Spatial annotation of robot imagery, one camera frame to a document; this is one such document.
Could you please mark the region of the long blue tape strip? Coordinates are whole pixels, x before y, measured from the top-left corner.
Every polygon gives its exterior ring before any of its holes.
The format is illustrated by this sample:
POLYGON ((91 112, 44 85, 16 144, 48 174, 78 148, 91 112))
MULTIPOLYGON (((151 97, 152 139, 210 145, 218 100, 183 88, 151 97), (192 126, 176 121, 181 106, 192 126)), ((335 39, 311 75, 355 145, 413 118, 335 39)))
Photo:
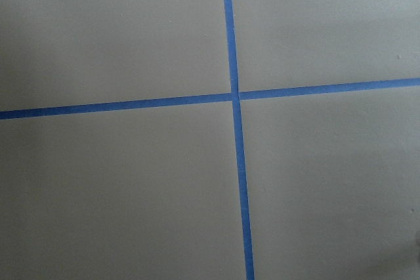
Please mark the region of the long blue tape strip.
POLYGON ((251 221, 249 213, 249 198, 247 189, 247 173, 245 150, 243 142, 242 109, 239 90, 238 62, 236 52, 236 36, 234 25, 234 8, 232 0, 224 0, 226 20, 226 39, 230 72, 230 90, 232 99, 232 117, 236 146, 236 162, 238 170, 238 187, 240 196, 241 226, 243 233, 243 251, 245 259, 245 275, 247 279, 255 278, 253 261, 253 244, 251 236, 251 221))

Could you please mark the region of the crossing blue tape strip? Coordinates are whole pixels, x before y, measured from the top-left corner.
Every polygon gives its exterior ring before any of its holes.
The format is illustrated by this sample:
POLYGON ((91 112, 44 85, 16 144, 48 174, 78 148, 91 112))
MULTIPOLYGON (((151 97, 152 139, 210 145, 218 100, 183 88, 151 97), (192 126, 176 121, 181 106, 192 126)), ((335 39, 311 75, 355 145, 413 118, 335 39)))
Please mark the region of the crossing blue tape strip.
MULTIPOLYGON (((328 94, 338 92, 352 92, 358 90, 391 89, 399 87, 414 87, 419 85, 419 78, 392 79, 383 81, 365 81, 356 83, 341 83, 335 85, 316 85, 307 87, 290 87, 283 89, 252 90, 240 92, 239 100, 257 100, 263 98, 281 98, 289 96, 303 96, 310 94, 328 94)), ((207 104, 231 102, 234 97, 229 93, 206 94, 197 96, 178 96, 171 98, 157 98, 148 100, 131 100, 122 102, 106 102, 98 104, 81 104, 72 106, 58 106, 47 108, 32 108, 9 110, 1 112, 1 119, 21 119, 30 117, 44 117, 55 115, 72 115, 78 113, 94 113, 103 111, 136 110, 142 108, 158 108, 167 106, 183 106, 192 104, 207 104)))

